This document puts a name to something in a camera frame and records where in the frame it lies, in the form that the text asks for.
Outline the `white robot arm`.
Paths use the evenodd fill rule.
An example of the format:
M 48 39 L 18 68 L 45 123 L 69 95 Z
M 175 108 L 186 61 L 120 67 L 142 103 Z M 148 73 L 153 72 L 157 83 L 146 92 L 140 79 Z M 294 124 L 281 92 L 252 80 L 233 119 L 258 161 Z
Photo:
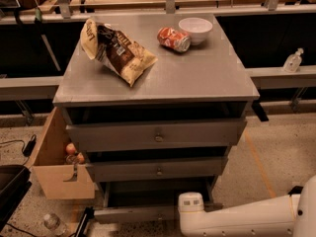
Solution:
M 186 237 L 316 237 L 316 177 L 300 194 L 206 212 L 200 193 L 179 195 Z

